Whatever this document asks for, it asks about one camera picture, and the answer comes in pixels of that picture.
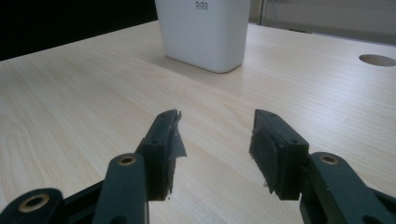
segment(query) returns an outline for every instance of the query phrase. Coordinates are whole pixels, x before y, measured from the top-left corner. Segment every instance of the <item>white plastic bin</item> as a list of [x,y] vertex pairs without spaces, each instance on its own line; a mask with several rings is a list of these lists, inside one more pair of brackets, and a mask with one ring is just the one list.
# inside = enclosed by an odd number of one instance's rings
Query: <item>white plastic bin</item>
[[245,58],[250,0],[155,0],[168,57],[225,73]]

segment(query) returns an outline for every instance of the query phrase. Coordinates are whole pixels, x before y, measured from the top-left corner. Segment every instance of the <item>light wood grain tabletop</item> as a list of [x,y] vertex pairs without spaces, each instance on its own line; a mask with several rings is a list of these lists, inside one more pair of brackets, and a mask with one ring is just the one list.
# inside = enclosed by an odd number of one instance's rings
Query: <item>light wood grain tabletop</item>
[[2,61],[0,210],[32,189],[67,197],[102,180],[169,109],[188,157],[170,199],[149,204],[151,223],[303,222],[248,154],[256,108],[395,197],[396,66],[363,54],[396,48],[249,25],[243,64],[214,74],[167,58],[155,21]]

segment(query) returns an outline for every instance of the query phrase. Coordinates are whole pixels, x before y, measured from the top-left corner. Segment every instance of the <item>wooden table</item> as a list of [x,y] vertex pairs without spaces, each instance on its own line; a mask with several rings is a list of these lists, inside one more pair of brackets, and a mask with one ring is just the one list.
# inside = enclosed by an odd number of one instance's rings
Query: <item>wooden table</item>
[[396,196],[396,66],[362,54],[396,59],[396,48],[249,25],[244,63],[213,74],[165,57],[155,21],[0,62],[0,209],[31,189],[67,197],[100,181],[174,108],[188,158],[151,223],[302,223],[248,154],[256,108]]

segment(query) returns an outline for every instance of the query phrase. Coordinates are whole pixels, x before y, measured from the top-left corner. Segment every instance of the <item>dark floor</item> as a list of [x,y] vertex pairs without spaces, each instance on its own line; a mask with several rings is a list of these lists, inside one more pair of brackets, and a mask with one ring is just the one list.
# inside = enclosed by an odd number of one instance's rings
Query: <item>dark floor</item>
[[0,61],[156,20],[154,0],[1,0]]

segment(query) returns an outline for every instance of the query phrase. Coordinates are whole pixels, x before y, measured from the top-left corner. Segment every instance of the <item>white container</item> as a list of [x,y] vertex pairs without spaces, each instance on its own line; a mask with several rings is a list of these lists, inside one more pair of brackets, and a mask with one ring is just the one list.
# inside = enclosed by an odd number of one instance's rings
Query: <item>white container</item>
[[250,0],[155,0],[168,57],[225,73],[245,58]]

